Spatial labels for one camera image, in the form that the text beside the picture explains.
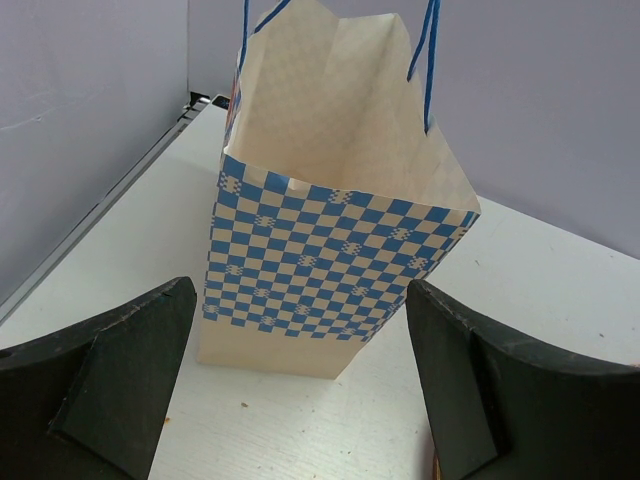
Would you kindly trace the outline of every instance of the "checkered paper bag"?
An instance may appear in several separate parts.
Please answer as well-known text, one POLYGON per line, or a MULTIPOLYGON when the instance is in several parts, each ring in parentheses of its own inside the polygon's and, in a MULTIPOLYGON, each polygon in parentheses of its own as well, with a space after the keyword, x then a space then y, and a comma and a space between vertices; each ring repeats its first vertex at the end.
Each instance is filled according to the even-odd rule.
POLYGON ((439 0, 397 15, 281 1, 238 57, 199 359, 335 378, 480 214, 429 119, 439 0), (429 36, 427 94, 415 65, 429 36))

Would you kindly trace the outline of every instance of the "gray wall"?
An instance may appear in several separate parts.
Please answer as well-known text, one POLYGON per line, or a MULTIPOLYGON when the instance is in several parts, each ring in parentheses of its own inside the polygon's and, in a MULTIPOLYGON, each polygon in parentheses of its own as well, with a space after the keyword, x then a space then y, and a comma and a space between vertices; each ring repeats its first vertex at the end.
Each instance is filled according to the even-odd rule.
POLYGON ((0 4, 0 303, 186 101, 187 0, 0 4))
MULTIPOLYGON (((427 0, 323 3, 415 42, 427 0)), ((190 0, 191 90, 229 91, 241 11, 190 0)), ((640 2, 442 0, 440 32, 433 111, 478 193, 640 257, 640 2)))

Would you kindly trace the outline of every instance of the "bag handle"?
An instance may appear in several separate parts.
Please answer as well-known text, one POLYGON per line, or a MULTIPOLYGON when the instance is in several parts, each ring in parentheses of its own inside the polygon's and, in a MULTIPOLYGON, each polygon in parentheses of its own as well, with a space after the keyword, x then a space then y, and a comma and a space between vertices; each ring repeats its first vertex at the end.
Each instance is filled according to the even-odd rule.
MULTIPOLYGON (((269 23, 273 18, 286 7, 291 0, 281 0, 278 5, 258 24, 253 33, 258 33, 269 23)), ((240 61, 238 62, 238 73, 242 71, 244 60, 247 56, 247 41, 249 40, 249 2, 250 0, 244 0, 244 18, 243 18, 243 30, 242 30, 242 49, 240 50, 240 61)), ((409 65, 409 72, 407 73, 407 81, 411 81, 413 73, 416 69, 416 63, 422 53, 422 48, 427 39, 427 30, 429 25, 431 29, 429 31, 429 49, 427 54, 427 85, 424 95, 424 131, 429 130, 429 110, 431 109, 431 93, 433 91, 433 73, 435 69, 436 59, 436 38, 438 36, 438 19, 440 17, 440 0, 429 0, 427 5, 427 12, 424 16, 424 23, 422 25, 422 33, 420 34, 420 41, 413 53, 411 64, 409 65)))
POLYGON ((431 30, 429 31, 429 52, 427 54, 427 79, 424 93, 424 131, 429 131, 429 110, 431 109, 431 94, 433 92, 433 73, 435 71, 436 63, 436 38, 438 36, 438 19, 440 17, 440 0, 429 0, 427 6, 427 13, 424 16, 424 23, 422 25, 422 33, 420 34, 420 41, 416 47, 416 51, 413 53, 411 64, 409 65, 409 72, 407 73, 407 82, 411 81, 413 73, 416 69, 416 63, 422 53, 424 42, 427 38, 427 30, 429 30, 429 24, 431 24, 431 30))
MULTIPOLYGON (((247 42, 249 41, 249 1, 244 0, 244 18, 242 19, 242 49, 240 50, 240 61, 238 62, 238 74, 242 71, 242 66, 244 65, 245 57, 247 56, 247 42)), ((260 30, 264 28, 264 26, 269 23, 273 18, 279 14, 284 7, 286 7, 291 0, 280 0, 280 3, 275 6, 275 8, 264 17, 264 19, 258 24, 253 33, 258 33, 260 30)))

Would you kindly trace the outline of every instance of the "blue bag handle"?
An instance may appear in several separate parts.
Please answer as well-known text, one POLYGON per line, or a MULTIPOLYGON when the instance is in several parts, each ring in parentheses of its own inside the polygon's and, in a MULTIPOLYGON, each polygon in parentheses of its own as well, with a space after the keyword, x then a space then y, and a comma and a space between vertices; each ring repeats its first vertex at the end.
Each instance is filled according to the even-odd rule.
POLYGON ((438 19, 440 17, 440 0, 429 0, 427 6, 427 13, 424 16, 424 23, 422 25, 422 33, 420 34, 420 41, 416 47, 416 51, 413 53, 411 64, 409 65, 409 72, 407 73, 407 82, 413 77, 413 73, 416 69, 416 63, 422 53, 422 47, 427 38, 427 30, 429 29, 429 23, 431 23, 431 30, 429 31, 429 53, 427 55, 427 85, 424 93, 424 131, 429 131, 429 110, 431 109, 431 94, 433 92, 433 73, 435 71, 436 64, 436 39, 438 36, 438 19))
MULTIPOLYGON (((243 31, 242 31, 242 49, 240 50, 240 61, 238 63, 238 73, 242 71, 244 60, 247 56, 247 41, 249 40, 249 1, 244 0, 244 19, 243 19, 243 31)), ((258 33, 269 23, 273 18, 286 7, 291 0, 281 0, 278 5, 267 15, 262 22, 258 24, 253 33, 258 33)), ((431 29, 429 31, 429 53, 427 56, 427 85, 424 95, 424 131, 429 130, 429 110, 431 109, 431 93, 433 91, 433 72, 436 63, 436 38, 438 36, 438 19, 440 17, 440 0, 429 0, 427 5, 427 13, 424 16, 424 23, 422 25, 422 33, 420 34, 420 41, 416 47, 416 51, 413 53, 411 64, 409 65, 409 72, 407 73, 407 81, 411 81, 413 73, 416 69, 416 63, 422 53, 422 48, 427 39, 427 30, 429 25, 431 29)))

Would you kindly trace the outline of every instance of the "white table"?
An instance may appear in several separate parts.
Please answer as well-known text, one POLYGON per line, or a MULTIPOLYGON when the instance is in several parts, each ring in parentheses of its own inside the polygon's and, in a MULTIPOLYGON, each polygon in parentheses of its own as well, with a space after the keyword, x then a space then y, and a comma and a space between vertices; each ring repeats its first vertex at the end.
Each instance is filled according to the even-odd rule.
MULTIPOLYGON (((176 276, 202 293, 224 118, 213 106, 196 118, 0 327, 0 348, 176 276)), ((482 207, 430 281, 549 343, 640 362, 640 261, 496 203, 482 207)), ((404 310, 335 382, 199 365, 199 318, 152 479, 430 478, 404 310)))

